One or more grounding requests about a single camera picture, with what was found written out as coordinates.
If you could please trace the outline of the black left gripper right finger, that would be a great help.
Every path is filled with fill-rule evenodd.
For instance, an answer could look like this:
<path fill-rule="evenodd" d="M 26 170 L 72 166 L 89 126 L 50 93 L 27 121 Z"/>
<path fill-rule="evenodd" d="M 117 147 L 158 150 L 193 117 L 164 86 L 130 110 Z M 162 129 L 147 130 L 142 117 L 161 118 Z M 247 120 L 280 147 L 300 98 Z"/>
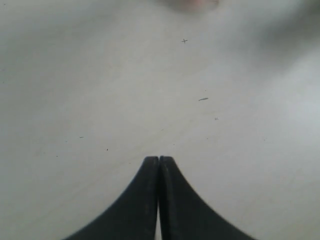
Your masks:
<path fill-rule="evenodd" d="M 170 156 L 159 159 L 158 205 L 163 240 L 252 240 L 208 206 Z"/>

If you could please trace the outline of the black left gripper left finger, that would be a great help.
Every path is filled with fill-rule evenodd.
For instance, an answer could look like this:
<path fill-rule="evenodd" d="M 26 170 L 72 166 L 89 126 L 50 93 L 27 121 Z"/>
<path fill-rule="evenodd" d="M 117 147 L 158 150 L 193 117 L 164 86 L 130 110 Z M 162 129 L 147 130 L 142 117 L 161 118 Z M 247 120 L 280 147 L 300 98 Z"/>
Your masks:
<path fill-rule="evenodd" d="M 118 199 L 68 240 L 153 240 L 156 235 L 159 158 L 146 157 Z"/>

